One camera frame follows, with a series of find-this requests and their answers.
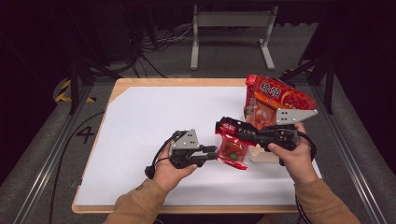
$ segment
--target metal stand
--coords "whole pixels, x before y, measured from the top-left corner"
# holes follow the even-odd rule
[[[307,81],[309,85],[317,86],[320,81],[326,76],[326,87],[324,94],[324,103],[326,105],[327,111],[332,114],[332,85],[334,80],[334,69],[331,59],[328,58],[316,58],[308,63],[301,65],[300,67],[294,69],[293,71],[283,75],[280,80],[286,81],[292,77],[301,74],[308,68],[314,67],[312,73],[309,75]]]
[[[78,81],[80,78],[83,85],[92,85],[94,82],[94,77],[93,74],[90,70],[90,68],[93,67],[100,71],[101,73],[113,77],[114,79],[119,79],[121,76],[118,74],[106,69],[105,67],[92,62],[91,60],[79,56],[76,58],[73,62],[70,64],[70,80],[71,80],[71,93],[72,93],[72,106],[70,109],[70,115],[72,115],[79,104],[79,99],[78,99]]]
[[[277,7],[273,7],[272,11],[198,11],[194,6],[193,16],[193,43],[191,53],[191,70],[198,69],[199,39],[198,27],[206,26],[264,26],[266,31],[264,39],[259,40],[262,55],[268,70],[274,70],[275,66],[268,50],[268,42],[276,18]]]

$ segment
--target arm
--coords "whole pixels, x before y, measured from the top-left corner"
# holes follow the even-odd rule
[[[169,145],[165,147],[158,159],[153,179],[146,179],[136,189],[121,195],[105,224],[151,224],[155,221],[168,192],[174,189],[182,178],[192,174],[197,168],[194,164],[184,169],[177,169],[167,159],[168,157]]]
[[[295,126],[299,132],[305,133],[302,124]],[[359,223],[343,201],[318,178],[311,162],[309,143],[305,139],[300,138],[300,145],[293,151],[275,144],[268,145],[268,148],[285,162],[295,183],[297,199],[312,223]]]

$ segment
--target person's left hand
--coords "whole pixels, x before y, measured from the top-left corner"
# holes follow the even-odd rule
[[[170,144],[166,145],[163,152],[158,158],[155,175],[152,178],[161,188],[166,191],[174,189],[181,179],[192,174],[198,167],[196,164],[190,165],[183,169],[177,169],[167,159],[169,157]]]

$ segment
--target person's right hand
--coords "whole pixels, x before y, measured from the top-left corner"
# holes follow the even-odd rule
[[[296,123],[297,131],[305,133],[303,124]],[[318,179],[311,161],[310,146],[306,139],[300,137],[300,144],[293,151],[288,151],[274,143],[268,148],[283,162],[295,184],[307,183]]]

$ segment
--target metal bracket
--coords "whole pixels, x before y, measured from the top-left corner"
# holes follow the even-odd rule
[[[276,124],[285,125],[293,124],[305,119],[314,117],[318,111],[314,110],[299,110],[299,109],[281,109],[276,111]]]

